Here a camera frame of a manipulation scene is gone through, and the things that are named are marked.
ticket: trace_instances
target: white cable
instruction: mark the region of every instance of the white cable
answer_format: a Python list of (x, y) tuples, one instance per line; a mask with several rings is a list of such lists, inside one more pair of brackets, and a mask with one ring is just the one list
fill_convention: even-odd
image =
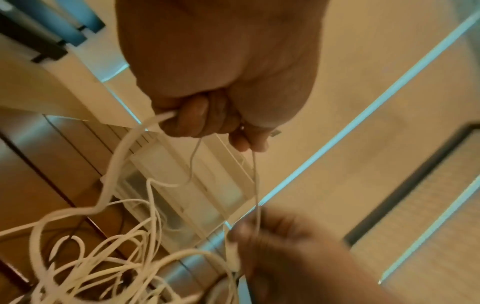
[[(15, 233), (28, 228), (33, 228), (30, 236), (29, 254), (30, 260), (37, 276), (39, 283), (31, 293), (31, 302), (33, 304), (56, 304), (56, 303), (71, 303), (71, 304), (123, 304), (123, 303), (151, 303), (152, 298), (158, 297), (164, 289), (168, 291), (172, 297), (172, 302), (175, 304), (190, 304), (197, 302), (201, 298), (201, 294), (191, 295), (186, 298), (181, 298), (170, 285), (160, 276), (158, 272), (164, 266), (170, 264), (173, 261), (180, 260), (182, 258), (193, 255), (204, 255), (210, 261), (217, 263), (221, 268), (225, 270), (228, 276), (228, 300), (230, 304), (235, 300), (238, 302), (238, 291), (235, 278), (230, 271), (227, 263), (218, 255), (209, 251), (201, 251), (198, 249), (186, 249), (174, 254), (171, 254), (163, 259), (154, 260), (158, 250), (161, 246), (163, 226), (162, 221), (167, 217), (159, 212), (159, 209), (155, 205), (153, 196), (152, 184), (156, 184), (161, 187), (176, 188), (185, 186), (191, 182), (194, 171), (194, 157), (199, 149), (201, 139), (198, 141), (193, 154), (190, 158), (190, 174), (186, 182), (179, 184), (168, 184), (153, 179), (147, 180), (147, 192), (148, 200), (142, 199), (126, 199), (116, 202), (110, 202), (113, 196), (115, 186), (119, 180), (122, 164), (129, 151), (130, 146), (135, 140), (142, 135), (146, 128), (153, 124), (157, 124), (169, 118), (172, 118), (177, 113), (175, 111), (163, 113), (157, 115), (151, 119), (148, 119), (143, 124), (133, 128), (122, 139), (117, 149), (115, 150), (108, 171), (105, 176), (103, 190), (100, 198), (94, 207), (88, 208), (68, 208), (63, 210), (54, 211), (40, 221), (22, 225), (16, 228), (8, 229), (0, 232), (0, 237), (6, 236), (11, 233)], [(253, 154), (254, 169), (255, 169), (255, 197), (258, 205), (258, 178), (256, 171), (256, 159)], [(99, 214), (104, 211), (108, 206), (124, 203), (124, 202), (136, 202), (146, 204), (149, 206), (150, 217), (137, 225), (135, 228), (127, 232), (126, 234), (116, 235), (109, 237), (98, 245), (88, 256), (85, 257), (85, 244), (77, 236), (71, 237), (80, 248), (78, 259), (56, 268), (56, 263), (53, 262), (49, 269), (44, 264), (41, 255), (41, 237), (45, 226), (53, 221), (64, 219), (71, 216), (90, 216)], [(53, 247), (50, 253), (50, 260), (53, 259), (63, 242), (69, 239), (68, 236), (60, 239)], [(125, 242), (132, 242), (135, 244), (136, 249), (128, 257), (127, 260), (111, 257), (111, 254)], [(95, 271), (95, 268), (103, 262), (113, 263), (116, 266), (106, 269)], [(68, 277), (61, 283), (57, 284), (54, 280), (55, 276), (59, 273), (71, 269)], [(120, 294), (117, 294), (118, 287), (122, 284), (122, 275), (126, 271), (133, 271), (133, 281), (129, 286), (124, 288)], [(86, 291), (100, 284), (105, 284), (113, 281), (112, 285), (107, 287), (105, 292), (101, 295), (98, 301), (92, 302), (78, 298), (77, 295), (80, 292)], [(150, 290), (151, 283), (157, 281), (160, 284), (154, 289)], [(109, 293), (112, 293), (112, 298), (103, 300)], [(20, 302), (22, 297), (15, 299), (11, 304)]]

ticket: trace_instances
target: cord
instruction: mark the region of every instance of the cord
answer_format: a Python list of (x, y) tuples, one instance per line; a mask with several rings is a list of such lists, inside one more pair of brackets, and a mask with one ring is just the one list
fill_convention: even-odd
[[(160, 276), (158, 272), (164, 266), (171, 262), (183, 259), (193, 255), (203, 255), (210, 261), (217, 263), (222, 267), (228, 277), (228, 298), (227, 304), (231, 304), (234, 300), (238, 302), (238, 289), (236, 285), (236, 278), (230, 271), (227, 263), (217, 254), (209, 251), (202, 251), (198, 249), (186, 249), (174, 254), (171, 254), (160, 260), (154, 260), (162, 241), (162, 216), (155, 205), (152, 184), (162, 187), (181, 187), (188, 184), (193, 177), (193, 162), (196, 152), (201, 144), (201, 139), (198, 141), (195, 150), (190, 158), (190, 175), (188, 181), (181, 184), (167, 184), (155, 181), (151, 178), (147, 180), (146, 187), (148, 193), (148, 200), (143, 199), (126, 199), (115, 202), (110, 202), (113, 196), (114, 188), (118, 182), (122, 164), (129, 151), (130, 146), (134, 141), (142, 135), (146, 128), (153, 124), (165, 121), (174, 117), (176, 111), (162, 113), (153, 118), (146, 120), (141, 125), (131, 129), (128, 134), (122, 139), (117, 149), (115, 150), (110, 164), (108, 166), (107, 174), (105, 176), (104, 186), (100, 198), (94, 207), (83, 208), (68, 208), (54, 211), (40, 221), (8, 229), (0, 232), (0, 237), (21, 231), (28, 228), (33, 228), (30, 235), (29, 254), (32, 268), (38, 278), (38, 285), (31, 293), (31, 302), (33, 304), (55, 304), (55, 303), (71, 303), (71, 304), (122, 304), (122, 303), (147, 303), (151, 304), (158, 300), (160, 294), (167, 291), (175, 304), (189, 304), (197, 302), (201, 298), (201, 294), (191, 295), (181, 298), (170, 285)], [(255, 153), (253, 154), (254, 170), (255, 170), (255, 199), (257, 206), (257, 226), (260, 227), (260, 209), (258, 196), (258, 177), (257, 164)], [(55, 261), (51, 264), (44, 264), (41, 255), (41, 237), (45, 226), (49, 222), (64, 219), (71, 216), (90, 216), (99, 214), (107, 207), (125, 203), (134, 202), (137, 204), (146, 204), (149, 207), (150, 217), (139, 223), (136, 227), (131, 229), (126, 234), (119, 234), (109, 237), (98, 245), (88, 256), (86, 256), (85, 243), (79, 237), (72, 235), (61, 238), (53, 247), (50, 258), (55, 259), (62, 244), (67, 240), (77, 242), (80, 251), (78, 259), (62, 265), (57, 268)], [(127, 260), (111, 257), (111, 254), (125, 242), (132, 242), (136, 245), (136, 249), (128, 257)], [(114, 267), (95, 271), (96, 267), (103, 262), (109, 262)], [(55, 276), (66, 270), (70, 270), (67, 278), (61, 283), (57, 284), (54, 280)], [(118, 293), (118, 287), (123, 283), (122, 277), (126, 272), (132, 272), (133, 278), (131, 283), (123, 288)], [(77, 295), (90, 288), (100, 284), (111, 282), (105, 292), (100, 296), (98, 302), (86, 301), (77, 297)], [(111, 292), (110, 299), (104, 299)], [(23, 297), (19, 297), (11, 304), (18, 304)]]

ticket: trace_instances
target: wire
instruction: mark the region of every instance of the wire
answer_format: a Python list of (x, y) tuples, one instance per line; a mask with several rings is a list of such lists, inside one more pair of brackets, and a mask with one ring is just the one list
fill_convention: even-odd
[[(188, 304), (197, 302), (202, 295), (194, 294), (185, 298), (181, 298), (170, 285), (160, 276), (158, 272), (166, 265), (193, 255), (203, 255), (211, 262), (217, 263), (223, 268), (228, 277), (228, 298), (227, 303), (238, 302), (238, 289), (236, 278), (230, 271), (227, 263), (217, 254), (209, 251), (202, 251), (198, 249), (186, 249), (160, 260), (154, 260), (162, 242), (163, 225), (162, 222), (166, 219), (165, 215), (159, 212), (155, 205), (152, 184), (161, 187), (176, 188), (185, 186), (193, 178), (194, 157), (201, 144), (201, 139), (198, 141), (191, 157), (190, 157), (190, 175), (189, 179), (180, 184), (167, 184), (153, 179), (148, 179), (146, 183), (148, 200), (143, 199), (126, 199), (111, 202), (114, 188), (119, 180), (120, 172), (125, 157), (129, 151), (130, 146), (135, 140), (142, 135), (146, 128), (153, 124), (157, 124), (169, 118), (172, 118), (177, 113), (175, 111), (162, 113), (153, 118), (146, 120), (143, 124), (131, 129), (128, 134), (122, 139), (117, 149), (115, 150), (110, 164), (108, 166), (107, 174), (105, 176), (104, 186), (100, 198), (94, 207), (87, 208), (68, 208), (54, 211), (40, 221), (12, 228), (0, 232), (0, 237), (21, 231), (28, 228), (33, 228), (30, 235), (29, 254), (32, 268), (38, 278), (38, 285), (31, 293), (31, 302), (33, 304), (55, 304), (55, 303), (71, 303), (71, 304), (92, 304), (95, 302), (82, 300), (77, 295), (83, 291), (89, 290), (95, 286), (105, 283), (111, 283), (106, 288), (104, 293), (99, 297), (97, 303), (103, 304), (122, 304), (122, 303), (152, 303), (163, 293), (168, 292), (172, 298), (171, 303)], [(257, 163), (255, 153), (253, 154), (254, 170), (255, 170), (255, 197), (258, 212), (257, 226), (260, 226), (260, 209), (258, 209), (258, 177), (257, 177)], [(71, 216), (90, 216), (99, 214), (107, 207), (119, 204), (133, 202), (137, 204), (146, 204), (149, 207), (150, 217), (138, 224), (136, 227), (128, 231), (126, 234), (119, 234), (104, 240), (100, 245), (94, 248), (89, 255), (86, 256), (86, 246), (82, 239), (71, 235), (60, 239), (53, 247), (50, 257), (51, 263), (44, 264), (41, 255), (41, 237), (45, 226), (53, 221), (64, 219)], [(57, 257), (61, 246), (67, 240), (73, 240), (78, 243), (80, 247), (78, 259), (62, 265), (57, 268), (55, 258)], [(111, 254), (125, 242), (133, 243), (136, 248), (127, 260), (111, 257)], [(105, 270), (98, 270), (98, 265), (103, 262), (108, 262), (112, 268)], [(58, 284), (55, 281), (55, 276), (59, 273), (69, 270), (66, 279)], [(130, 284), (124, 284), (121, 292), (119, 286), (124, 283), (125, 279), (130, 276)], [(104, 299), (111, 293), (110, 299)], [(11, 304), (18, 304), (23, 297), (19, 297)]]

